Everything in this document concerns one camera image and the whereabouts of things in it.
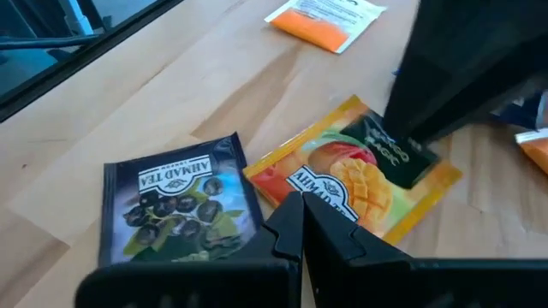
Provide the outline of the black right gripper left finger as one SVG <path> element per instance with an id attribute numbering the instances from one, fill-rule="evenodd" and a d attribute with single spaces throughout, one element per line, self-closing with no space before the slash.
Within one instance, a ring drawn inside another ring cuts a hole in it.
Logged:
<path id="1" fill-rule="evenodd" d="M 304 200 L 292 192 L 225 259 L 94 270 L 74 308 L 301 308 Z"/>

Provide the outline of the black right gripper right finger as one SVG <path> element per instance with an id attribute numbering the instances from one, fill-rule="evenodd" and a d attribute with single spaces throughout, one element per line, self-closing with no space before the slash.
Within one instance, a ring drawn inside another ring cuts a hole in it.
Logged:
<path id="1" fill-rule="evenodd" d="M 548 259 L 414 258 L 304 195 L 318 308 L 548 308 Z"/>

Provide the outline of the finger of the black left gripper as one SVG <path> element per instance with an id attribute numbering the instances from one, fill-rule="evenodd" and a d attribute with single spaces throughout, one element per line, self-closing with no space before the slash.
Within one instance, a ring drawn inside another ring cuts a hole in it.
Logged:
<path id="1" fill-rule="evenodd" d="M 384 130 L 425 144 L 548 90 L 548 0 L 420 0 Z"/>

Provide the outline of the black blackcurrant tea packet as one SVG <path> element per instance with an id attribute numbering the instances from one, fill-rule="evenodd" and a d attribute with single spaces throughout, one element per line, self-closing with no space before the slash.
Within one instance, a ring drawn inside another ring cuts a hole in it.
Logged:
<path id="1" fill-rule="evenodd" d="M 543 104 L 541 95 L 531 98 L 519 98 L 511 104 L 499 107 L 491 112 L 491 116 L 506 124 L 536 129 L 542 123 Z"/>
<path id="2" fill-rule="evenodd" d="M 104 165 L 98 266 L 211 261 L 264 221 L 237 133 Z"/>

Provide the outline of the yellow mango tea packet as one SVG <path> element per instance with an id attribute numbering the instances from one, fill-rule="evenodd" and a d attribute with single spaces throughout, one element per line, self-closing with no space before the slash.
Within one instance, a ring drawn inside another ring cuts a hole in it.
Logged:
<path id="1" fill-rule="evenodd" d="M 428 148 L 391 138 L 355 95 L 243 173 L 274 206 L 314 193 L 392 245 L 462 177 Z"/>

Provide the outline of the orange white tea packet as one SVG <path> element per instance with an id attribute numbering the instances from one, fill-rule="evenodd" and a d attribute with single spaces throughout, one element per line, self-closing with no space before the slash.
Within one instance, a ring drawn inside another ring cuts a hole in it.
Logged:
<path id="1" fill-rule="evenodd" d="M 386 10 L 367 0 L 288 0 L 265 22 L 335 54 L 343 53 Z"/>
<path id="2" fill-rule="evenodd" d="M 548 175 L 548 127 L 518 133 L 515 142 L 523 152 Z"/>

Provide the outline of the black metal table frame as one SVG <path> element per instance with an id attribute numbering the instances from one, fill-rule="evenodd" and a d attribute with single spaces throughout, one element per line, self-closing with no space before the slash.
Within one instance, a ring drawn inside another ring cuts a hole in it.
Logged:
<path id="1" fill-rule="evenodd" d="M 118 26 L 108 30 L 105 34 L 93 38 L 90 43 L 81 44 L 80 48 L 68 60 L 62 60 L 60 63 L 25 81 L 21 86 L 10 90 L 0 100 L 0 123 L 23 110 L 52 88 L 58 86 L 183 1 L 157 0 Z"/>

